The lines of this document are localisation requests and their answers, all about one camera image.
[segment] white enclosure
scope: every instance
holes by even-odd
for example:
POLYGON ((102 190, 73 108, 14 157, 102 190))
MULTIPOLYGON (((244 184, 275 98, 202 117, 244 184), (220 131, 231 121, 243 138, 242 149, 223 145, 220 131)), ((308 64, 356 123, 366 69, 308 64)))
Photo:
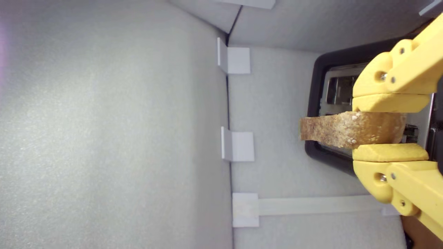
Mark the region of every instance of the white enclosure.
MULTIPOLYGON (((403 22, 328 35, 328 18, 306 19, 338 0, 297 1, 301 26, 291 1, 242 16, 213 0, 0 0, 0 248, 404 248, 399 218, 375 211, 232 228, 233 191, 368 194, 297 139, 313 64, 424 20, 408 7, 403 22), (251 46, 251 74, 217 66, 217 38, 230 31, 251 46), (221 127, 253 132, 254 162, 222 160, 221 127)), ((386 16, 379 3, 356 5, 386 16)))

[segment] white plastic bracket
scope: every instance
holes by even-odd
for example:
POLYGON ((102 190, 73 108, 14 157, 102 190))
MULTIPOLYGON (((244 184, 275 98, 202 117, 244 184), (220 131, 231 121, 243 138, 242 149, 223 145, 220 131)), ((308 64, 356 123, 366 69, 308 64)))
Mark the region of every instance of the white plastic bracket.
POLYGON ((232 193, 232 227, 258 227, 258 194, 232 193))
POLYGON ((220 3, 238 4, 256 8, 272 9, 276 0, 215 0, 220 3))
POLYGON ((259 216, 294 214, 336 214, 380 211, 383 216, 400 215, 371 195, 313 198, 259 199, 258 194, 233 193, 233 227, 258 227, 259 216))
POLYGON ((250 74, 250 54, 248 47, 227 47, 217 38, 217 64, 227 74, 250 74))
POLYGON ((230 162, 253 162, 254 135, 252 132, 232 132, 221 127, 221 158, 230 162))
POLYGON ((420 12, 420 16, 424 17, 438 17, 443 12, 443 0, 433 0, 430 4, 424 7, 420 12))

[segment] screw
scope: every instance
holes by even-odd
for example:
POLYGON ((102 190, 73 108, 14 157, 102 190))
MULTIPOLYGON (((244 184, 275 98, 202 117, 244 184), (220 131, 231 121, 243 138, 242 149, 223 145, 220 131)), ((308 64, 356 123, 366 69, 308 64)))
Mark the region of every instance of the screw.
POLYGON ((381 175, 381 177, 380 177, 380 181, 381 182, 387 182, 388 181, 388 179, 387 179, 387 177, 386 177, 386 175, 381 175))

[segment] yellow plastic part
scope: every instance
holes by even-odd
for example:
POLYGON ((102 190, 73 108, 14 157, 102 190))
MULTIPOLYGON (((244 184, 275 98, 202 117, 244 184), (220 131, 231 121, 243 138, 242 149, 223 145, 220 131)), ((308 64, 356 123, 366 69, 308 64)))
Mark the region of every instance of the yellow plastic part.
MULTIPOLYGON (((443 14, 413 40, 381 53, 358 77, 353 111, 416 113, 443 75, 443 14)), ((354 172, 380 202, 416 216, 443 240, 443 176, 416 144, 370 144, 353 150, 354 172)))
POLYGON ((435 36, 422 44, 416 44, 417 48, 412 51, 408 51, 400 43, 392 50, 392 54, 395 54, 394 67, 386 76, 386 87, 393 93, 430 94, 436 92, 436 82, 443 75, 443 53, 439 53, 443 45, 443 25, 435 36), (405 58, 395 66, 396 57, 405 58))
POLYGON ((389 52, 377 55, 365 69, 360 73, 352 88, 352 96, 366 96, 379 93, 391 93, 384 81, 382 75, 391 70, 392 57, 389 52))
POLYGON ((367 144, 352 150, 352 158, 366 162, 403 162, 428 160, 429 155, 418 144, 367 144))
POLYGON ((352 110, 377 113, 417 113, 430 100, 425 94, 382 93, 352 99, 352 110))
POLYGON ((443 240, 443 176, 436 162, 354 161, 354 171, 377 200, 415 215, 443 240))
POLYGON ((443 14, 415 39, 399 41, 366 66, 353 87, 353 110, 416 113, 442 75, 443 14))

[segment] white foam wall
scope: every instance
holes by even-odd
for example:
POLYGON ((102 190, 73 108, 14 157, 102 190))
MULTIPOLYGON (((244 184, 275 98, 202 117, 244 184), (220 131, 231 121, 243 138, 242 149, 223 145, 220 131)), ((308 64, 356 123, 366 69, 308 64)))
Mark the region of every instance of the white foam wall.
POLYGON ((218 31, 156 0, 0 6, 0 248, 231 248, 218 31))

